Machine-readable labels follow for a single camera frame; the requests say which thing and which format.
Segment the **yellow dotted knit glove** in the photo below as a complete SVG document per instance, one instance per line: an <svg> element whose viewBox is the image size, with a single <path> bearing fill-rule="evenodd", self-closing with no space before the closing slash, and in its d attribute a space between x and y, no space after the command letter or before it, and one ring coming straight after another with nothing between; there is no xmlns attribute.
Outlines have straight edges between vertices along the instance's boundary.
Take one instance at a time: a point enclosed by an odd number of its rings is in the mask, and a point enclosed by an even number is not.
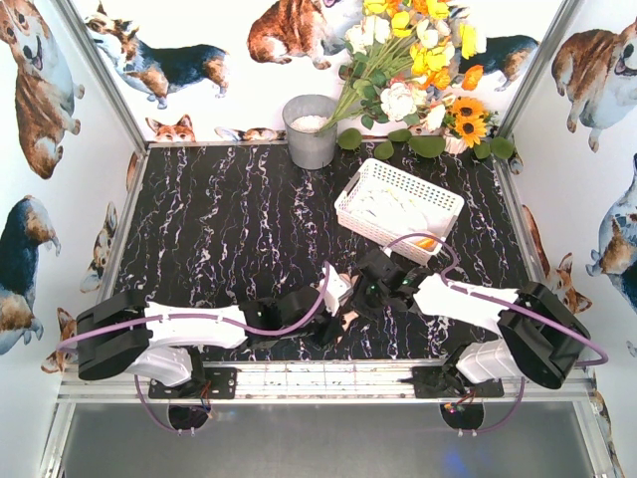
<svg viewBox="0 0 637 478"><path fill-rule="evenodd" d="M347 211L369 222L392 224L398 213L418 210L406 198L391 189L363 191L349 204Z"/></svg>

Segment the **white plastic storage basket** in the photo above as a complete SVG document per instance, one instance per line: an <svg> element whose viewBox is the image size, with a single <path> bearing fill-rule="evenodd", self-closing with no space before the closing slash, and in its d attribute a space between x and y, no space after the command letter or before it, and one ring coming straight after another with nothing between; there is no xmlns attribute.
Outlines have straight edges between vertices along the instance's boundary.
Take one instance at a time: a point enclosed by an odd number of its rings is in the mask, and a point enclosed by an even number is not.
<svg viewBox="0 0 637 478"><path fill-rule="evenodd" d="M464 207L447 189L376 159L366 160L334 203L338 224L425 265Z"/></svg>

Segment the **cream leather glove front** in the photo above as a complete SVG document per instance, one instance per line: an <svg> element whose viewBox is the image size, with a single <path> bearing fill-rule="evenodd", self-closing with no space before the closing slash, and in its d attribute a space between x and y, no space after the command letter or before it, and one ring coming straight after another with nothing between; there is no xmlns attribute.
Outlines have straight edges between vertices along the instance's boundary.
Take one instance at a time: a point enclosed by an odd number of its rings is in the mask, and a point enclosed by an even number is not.
<svg viewBox="0 0 637 478"><path fill-rule="evenodd" d="M345 299L341 299L339 302L340 322L343 330L346 332L351 323L358 318L358 313L353 309L353 305L351 304L351 296L353 294L353 288L358 282L359 275L340 273L339 278L349 287L349 295Z"/></svg>

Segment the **white knit glove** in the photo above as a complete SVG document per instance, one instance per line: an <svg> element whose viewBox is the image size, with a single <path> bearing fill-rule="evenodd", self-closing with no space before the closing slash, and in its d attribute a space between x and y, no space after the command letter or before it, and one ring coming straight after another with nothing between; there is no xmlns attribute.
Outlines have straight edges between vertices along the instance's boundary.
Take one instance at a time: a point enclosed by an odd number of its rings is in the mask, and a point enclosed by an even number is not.
<svg viewBox="0 0 637 478"><path fill-rule="evenodd" d="M410 233L424 232L437 237L442 236L445 218L432 214L423 214L419 210L398 213L392 220L395 234L402 236ZM427 251L433 251L437 242L424 236L412 237L408 242Z"/></svg>

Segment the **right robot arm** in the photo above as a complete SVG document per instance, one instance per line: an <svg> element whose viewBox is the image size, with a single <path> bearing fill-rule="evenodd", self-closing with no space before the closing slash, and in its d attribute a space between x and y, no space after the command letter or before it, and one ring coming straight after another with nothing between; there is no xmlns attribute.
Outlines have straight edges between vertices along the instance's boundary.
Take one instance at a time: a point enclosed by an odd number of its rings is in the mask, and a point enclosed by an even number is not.
<svg viewBox="0 0 637 478"><path fill-rule="evenodd" d="M448 318L485 329L495 338L459 347L451 357L457 379L471 384L525 377L559 389L590 343L590 334L545 285L518 289L463 284L424 267L407 270L374 249L357 264L352 307L371 317L387 308Z"/></svg>

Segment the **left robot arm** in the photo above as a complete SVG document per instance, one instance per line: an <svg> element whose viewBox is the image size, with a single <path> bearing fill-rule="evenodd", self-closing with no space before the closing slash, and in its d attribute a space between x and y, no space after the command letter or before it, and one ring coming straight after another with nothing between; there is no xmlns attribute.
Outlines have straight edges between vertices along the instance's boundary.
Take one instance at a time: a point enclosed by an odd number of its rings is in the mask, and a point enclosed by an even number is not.
<svg viewBox="0 0 637 478"><path fill-rule="evenodd" d="M280 299L220 309L165 306L138 291L117 294L77 319L79 377L131 373L169 387L202 376L196 349L266 350L286 339L325 346L342 333L338 312L347 294L305 286Z"/></svg>

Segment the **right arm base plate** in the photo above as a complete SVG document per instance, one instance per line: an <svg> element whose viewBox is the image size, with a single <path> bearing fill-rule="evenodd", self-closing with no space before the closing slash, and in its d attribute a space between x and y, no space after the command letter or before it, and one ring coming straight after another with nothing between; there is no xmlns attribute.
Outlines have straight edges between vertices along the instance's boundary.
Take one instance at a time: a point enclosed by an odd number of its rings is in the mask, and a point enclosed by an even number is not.
<svg viewBox="0 0 637 478"><path fill-rule="evenodd" d="M470 393L476 398L495 398L505 394L500 380L474 384L458 373L444 371L441 366L417 366L411 373L408 381L413 385L416 398L462 398Z"/></svg>

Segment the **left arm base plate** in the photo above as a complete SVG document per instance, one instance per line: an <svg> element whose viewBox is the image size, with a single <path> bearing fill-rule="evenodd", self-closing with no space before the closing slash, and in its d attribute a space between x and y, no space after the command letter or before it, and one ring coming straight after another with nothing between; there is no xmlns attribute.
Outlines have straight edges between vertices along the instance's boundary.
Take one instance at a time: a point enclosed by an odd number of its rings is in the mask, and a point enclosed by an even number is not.
<svg viewBox="0 0 637 478"><path fill-rule="evenodd" d="M192 378L183 384L168 387L153 379L148 389L151 399L233 399L237 386L238 370L235 367L205 367L202 378Z"/></svg>

